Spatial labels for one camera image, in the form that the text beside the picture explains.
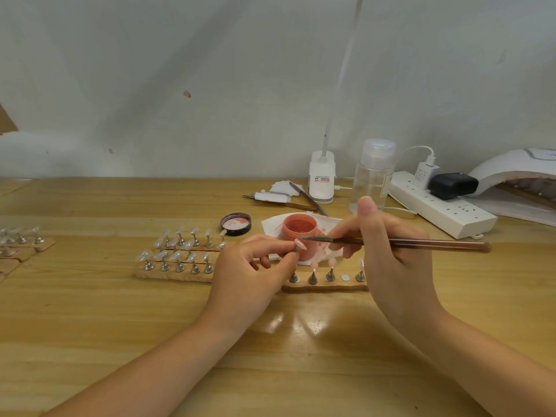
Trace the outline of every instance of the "wooden tabletop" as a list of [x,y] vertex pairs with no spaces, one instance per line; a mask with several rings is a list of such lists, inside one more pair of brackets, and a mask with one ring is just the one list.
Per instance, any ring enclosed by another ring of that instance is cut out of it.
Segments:
[[[56,244],[0,284],[0,416],[36,416],[184,328],[210,287],[139,280],[135,256],[165,228],[217,229],[292,212],[241,195],[264,180],[0,181],[0,227]],[[325,209],[347,217],[349,193]],[[414,219],[434,238],[449,238]],[[444,306],[556,368],[556,228],[501,218],[488,255],[434,253]],[[343,263],[355,274],[357,260]],[[176,416],[467,416],[486,413],[397,334],[364,292],[278,294]]]

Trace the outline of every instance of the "white power strip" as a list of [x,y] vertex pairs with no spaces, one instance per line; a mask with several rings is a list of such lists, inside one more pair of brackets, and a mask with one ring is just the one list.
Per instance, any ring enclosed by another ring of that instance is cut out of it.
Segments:
[[482,233],[492,230],[498,217],[469,203],[461,197],[444,201],[428,190],[413,185],[412,174],[407,171],[392,175],[389,192],[398,201],[420,216],[446,231],[454,238],[480,238]]

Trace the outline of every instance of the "white paper napkin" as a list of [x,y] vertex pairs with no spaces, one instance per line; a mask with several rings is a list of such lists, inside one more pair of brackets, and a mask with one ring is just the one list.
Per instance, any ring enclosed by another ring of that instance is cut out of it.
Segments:
[[[273,216],[267,220],[264,220],[262,224],[262,229],[265,231],[265,234],[271,237],[278,237],[280,235],[280,230],[282,229],[282,223],[287,216],[293,215],[295,213],[308,213],[313,218],[316,219],[317,227],[320,231],[323,232],[324,235],[328,234],[332,228],[338,225],[341,222],[339,218],[331,218],[329,216],[318,215],[312,212],[293,212],[293,213],[284,213],[283,215]],[[342,251],[339,250],[337,252],[333,252],[328,248],[328,243],[319,243],[319,246],[316,250],[315,256],[304,262],[298,262],[299,265],[310,265],[312,261],[320,262],[325,259],[330,259],[331,257],[337,257],[342,255]],[[278,259],[278,255],[269,255],[268,257],[270,260]]]

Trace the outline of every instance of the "bottle cap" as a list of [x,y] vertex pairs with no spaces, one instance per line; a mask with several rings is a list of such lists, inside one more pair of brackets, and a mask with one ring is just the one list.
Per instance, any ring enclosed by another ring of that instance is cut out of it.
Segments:
[[396,142],[386,139],[367,139],[363,145],[361,164],[367,168],[386,169],[393,165]]

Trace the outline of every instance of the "press-on nail tip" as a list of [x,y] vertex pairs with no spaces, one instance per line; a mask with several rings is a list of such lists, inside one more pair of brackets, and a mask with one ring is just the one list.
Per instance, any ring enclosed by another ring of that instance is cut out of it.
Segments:
[[305,247],[305,245],[301,242],[301,240],[296,238],[294,241],[295,241],[294,252],[299,252],[300,250],[307,250],[307,247]]

